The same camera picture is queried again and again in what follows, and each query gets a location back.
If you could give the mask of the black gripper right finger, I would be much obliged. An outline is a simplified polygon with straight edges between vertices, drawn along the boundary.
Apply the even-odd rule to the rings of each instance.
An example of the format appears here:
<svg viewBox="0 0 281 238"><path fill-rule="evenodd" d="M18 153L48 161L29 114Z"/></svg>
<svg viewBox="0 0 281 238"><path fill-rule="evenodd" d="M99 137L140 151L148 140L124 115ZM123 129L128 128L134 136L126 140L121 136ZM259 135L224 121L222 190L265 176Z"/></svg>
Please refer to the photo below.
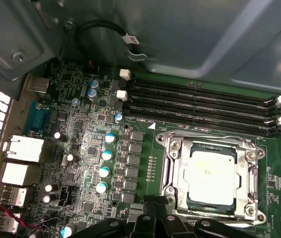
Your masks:
<svg viewBox="0 0 281 238"><path fill-rule="evenodd" d="M190 225L185 217L172 215L167 210L165 196L156 197L157 218L169 238L251 238L252 235L213 219L203 218Z"/></svg>

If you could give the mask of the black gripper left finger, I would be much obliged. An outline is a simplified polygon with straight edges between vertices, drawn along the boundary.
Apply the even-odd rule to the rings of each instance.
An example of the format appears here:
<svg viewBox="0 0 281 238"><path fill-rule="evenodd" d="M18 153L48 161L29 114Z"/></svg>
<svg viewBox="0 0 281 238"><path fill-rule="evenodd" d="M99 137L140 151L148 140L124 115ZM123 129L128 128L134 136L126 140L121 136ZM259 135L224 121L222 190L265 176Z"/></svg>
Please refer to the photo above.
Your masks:
<svg viewBox="0 0 281 238"><path fill-rule="evenodd" d="M156 196L147 195L144 197L144 213L138 215L134 221L125 222L108 218L73 236L75 238L153 238L157 219L152 208L156 203Z"/></svg>

